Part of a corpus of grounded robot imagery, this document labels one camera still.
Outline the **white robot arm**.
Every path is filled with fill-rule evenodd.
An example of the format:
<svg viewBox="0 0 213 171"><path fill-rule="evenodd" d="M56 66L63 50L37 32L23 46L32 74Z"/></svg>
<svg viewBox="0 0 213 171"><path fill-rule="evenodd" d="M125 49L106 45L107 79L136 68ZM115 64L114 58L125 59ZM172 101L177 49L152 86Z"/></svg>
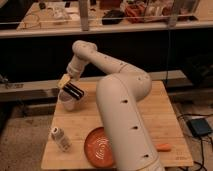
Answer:
<svg viewBox="0 0 213 171"><path fill-rule="evenodd" d="M151 91L147 72L114 57L100 53L94 43L78 40L67 73L80 78L91 63L103 71L96 86L96 103L118 171L165 171L146 129L137 102Z"/></svg>

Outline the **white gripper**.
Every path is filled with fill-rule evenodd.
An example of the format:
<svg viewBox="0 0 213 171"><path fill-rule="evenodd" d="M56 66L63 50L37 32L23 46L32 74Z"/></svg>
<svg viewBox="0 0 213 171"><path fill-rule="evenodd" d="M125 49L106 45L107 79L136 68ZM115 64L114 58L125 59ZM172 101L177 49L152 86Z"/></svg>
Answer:
<svg viewBox="0 0 213 171"><path fill-rule="evenodd" d="M66 71L73 80L78 80L83 73L85 66L86 62L84 60L73 57L68 63ZM69 84L68 87L63 87L63 90L76 100L79 100L84 96L84 91L73 84Z"/></svg>

